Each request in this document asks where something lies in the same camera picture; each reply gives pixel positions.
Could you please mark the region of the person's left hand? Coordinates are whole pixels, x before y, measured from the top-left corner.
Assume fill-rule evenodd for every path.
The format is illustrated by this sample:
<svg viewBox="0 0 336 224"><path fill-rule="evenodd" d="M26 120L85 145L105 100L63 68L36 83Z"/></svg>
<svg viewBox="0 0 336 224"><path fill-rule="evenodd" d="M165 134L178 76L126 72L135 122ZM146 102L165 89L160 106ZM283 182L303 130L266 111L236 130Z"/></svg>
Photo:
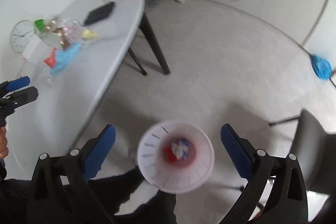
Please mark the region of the person's left hand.
<svg viewBox="0 0 336 224"><path fill-rule="evenodd" d="M0 129L0 159L4 159L9 154L9 149L7 147L6 138L6 128L1 127Z"/></svg>

